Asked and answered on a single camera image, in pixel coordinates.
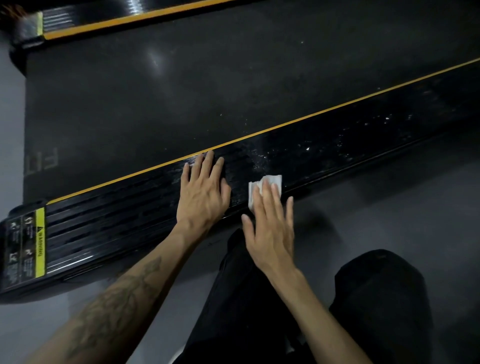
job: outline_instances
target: treadmill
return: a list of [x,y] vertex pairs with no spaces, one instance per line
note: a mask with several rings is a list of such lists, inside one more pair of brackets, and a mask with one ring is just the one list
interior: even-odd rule
[[480,6],[460,0],[101,0],[23,17],[24,204],[0,224],[12,302],[156,245],[185,161],[285,193],[476,122]]

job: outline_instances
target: orange edge trim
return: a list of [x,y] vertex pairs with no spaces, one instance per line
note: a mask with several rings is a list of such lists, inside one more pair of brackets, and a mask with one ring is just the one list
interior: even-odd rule
[[145,169],[145,170],[141,170],[141,171],[138,171],[138,172],[129,174],[129,175],[127,175],[127,176],[123,176],[123,177],[120,177],[120,178],[117,178],[117,179],[114,179],[114,180],[111,180],[111,181],[108,181],[108,182],[105,182],[105,183],[102,183],[102,184],[98,184],[98,185],[93,186],[93,187],[90,187],[90,188],[86,188],[86,189],[84,189],[84,190],[75,192],[75,193],[73,193],[73,194],[68,194],[68,195],[66,195],[66,196],[56,198],[56,199],[54,199],[54,200],[49,201],[49,202],[47,203],[47,205],[50,205],[50,204],[53,204],[53,203],[55,203],[55,202],[59,202],[59,201],[62,201],[62,200],[66,200],[67,198],[74,197],[74,196],[77,196],[77,195],[79,195],[79,194],[84,194],[85,192],[89,192],[89,191],[95,190],[95,189],[100,188],[100,187],[108,186],[109,184],[112,184],[112,183],[115,183],[115,182],[119,182],[119,181],[126,180],[127,178],[130,178],[130,177],[133,177],[133,176],[138,176],[139,174],[146,173],[146,172],[149,172],[149,171],[151,171],[151,170],[156,170],[157,168],[164,167],[164,166],[167,166],[167,165],[172,164],[172,163],[175,163],[175,162],[179,162],[179,161],[181,161],[181,160],[184,160],[184,159],[187,159],[187,158],[196,156],[197,154],[200,154],[200,153],[208,152],[209,150],[218,149],[218,148],[221,148],[221,147],[223,147],[223,146],[228,146],[228,145],[230,145],[230,144],[239,142],[239,141],[241,141],[241,140],[245,140],[245,139],[251,138],[251,137],[253,137],[253,136],[257,136],[257,135],[260,135],[260,134],[263,134],[263,133],[266,133],[266,132],[269,132],[269,131],[272,131],[272,130],[281,128],[281,127],[283,127],[283,126],[293,124],[293,123],[295,123],[295,122],[299,122],[299,121],[302,121],[302,120],[305,120],[305,119],[308,119],[308,118],[311,118],[311,117],[314,117],[314,116],[317,116],[317,115],[320,115],[320,114],[323,114],[323,113],[326,113],[326,112],[329,112],[329,111],[332,111],[332,110],[335,110],[335,109],[339,109],[339,108],[341,108],[341,107],[343,107],[343,106],[351,105],[351,104],[353,104],[353,103],[355,103],[355,102],[359,102],[359,101],[362,101],[362,100],[365,100],[365,99],[368,99],[368,98],[371,98],[371,97],[374,97],[374,96],[377,96],[377,95],[384,94],[384,93],[386,93],[386,92],[395,90],[395,89],[397,89],[397,88],[401,88],[401,87],[403,87],[403,86],[411,85],[411,84],[413,84],[413,83],[415,83],[415,82],[422,81],[422,80],[425,80],[425,79],[427,79],[427,78],[434,77],[434,76],[437,76],[437,75],[439,75],[439,74],[442,74],[442,73],[445,73],[445,72],[454,70],[454,69],[456,69],[456,68],[460,68],[460,67],[466,66],[466,65],[468,65],[468,64],[472,64],[472,63],[478,62],[478,61],[480,61],[480,58],[476,58],[476,59],[474,59],[474,60],[471,60],[471,61],[468,61],[468,62],[465,62],[465,63],[462,63],[462,64],[458,64],[458,65],[456,65],[456,66],[453,66],[453,67],[450,67],[450,68],[446,68],[446,69],[444,69],[444,70],[441,70],[441,71],[438,71],[438,72],[435,72],[435,73],[431,73],[431,74],[429,74],[429,75],[426,75],[426,76],[417,78],[417,79],[415,79],[415,80],[408,81],[408,82],[405,82],[405,83],[403,83],[403,84],[396,85],[396,86],[387,88],[387,89],[385,89],[385,90],[378,91],[378,92],[375,92],[375,93],[373,93],[373,94],[370,94],[370,95],[367,95],[367,96],[363,96],[363,97],[357,98],[357,99],[355,99],[355,100],[351,100],[351,101],[345,102],[345,103],[343,103],[343,104],[340,104],[340,105],[337,105],[337,106],[333,106],[333,107],[331,107],[331,108],[328,108],[328,109],[325,109],[325,110],[322,110],[322,111],[318,111],[318,112],[315,112],[315,113],[313,113],[313,114],[310,114],[310,115],[307,115],[307,116],[303,116],[303,117],[301,117],[301,118],[298,118],[298,119],[295,119],[295,120],[292,120],[292,121],[285,122],[285,123],[283,123],[283,124],[279,124],[279,125],[276,125],[276,126],[272,126],[271,128],[264,129],[264,130],[261,130],[261,131],[256,132],[256,133],[252,133],[252,134],[243,136],[243,137],[241,137],[241,138],[237,138],[237,139],[234,139],[234,140],[230,140],[229,142],[222,143],[222,144],[219,144],[219,145],[217,145],[217,146],[213,146],[213,147],[211,147],[211,148],[203,149],[203,150],[200,150],[200,151],[198,151],[198,152],[191,153],[191,154],[188,154],[188,155],[186,155],[186,156],[183,156],[183,157],[180,157],[180,158],[177,158],[177,159],[170,160],[170,161],[168,161],[168,162],[165,162],[165,163],[159,164],[159,165],[157,165],[157,166],[153,166],[153,167],[147,168],[147,169]]
[[46,40],[52,40],[52,39],[62,38],[64,36],[73,36],[75,34],[86,33],[86,32],[91,32],[93,30],[108,28],[111,26],[133,23],[139,20],[151,19],[151,18],[156,18],[158,16],[174,14],[176,12],[185,12],[188,10],[199,9],[206,6],[218,5],[218,4],[222,4],[230,1],[233,1],[233,0],[202,0],[202,1],[192,2],[189,4],[172,6],[170,8],[153,10],[151,12],[146,12],[144,14],[128,15],[121,18],[117,18],[117,19],[105,20],[103,22],[73,26],[71,28],[61,29],[61,30],[54,30],[54,31],[45,33],[43,36]]

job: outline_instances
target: concrete floor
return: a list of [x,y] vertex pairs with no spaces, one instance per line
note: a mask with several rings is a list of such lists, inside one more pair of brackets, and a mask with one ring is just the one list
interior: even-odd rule
[[[4,218],[21,203],[24,158],[24,78],[10,63],[5,39],[0,41],[0,115]],[[371,249],[389,249],[423,273],[435,328],[433,362],[439,364],[480,360],[478,145],[480,126],[446,135],[332,181],[295,205],[296,259],[326,305],[333,300],[338,269]],[[230,232],[211,236],[197,249],[130,363],[166,364],[185,343]],[[111,282],[0,305],[0,362],[22,362]]]

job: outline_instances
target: forearm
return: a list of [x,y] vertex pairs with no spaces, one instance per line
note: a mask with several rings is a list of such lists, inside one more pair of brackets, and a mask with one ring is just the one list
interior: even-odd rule
[[67,322],[29,363],[127,361],[136,346],[132,345],[135,336],[150,325],[200,236],[191,226],[177,225],[152,252]]
[[352,337],[317,299],[295,267],[268,276],[295,317],[318,363],[372,364]]

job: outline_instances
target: black pants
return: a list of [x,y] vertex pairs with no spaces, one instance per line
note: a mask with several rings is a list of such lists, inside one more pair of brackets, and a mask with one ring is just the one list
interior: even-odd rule
[[[365,253],[335,276],[330,312],[375,363],[429,363],[432,319],[422,275],[386,250]],[[245,247],[228,252],[205,306],[175,364],[314,363],[300,330]],[[286,342],[294,352],[286,354]]]

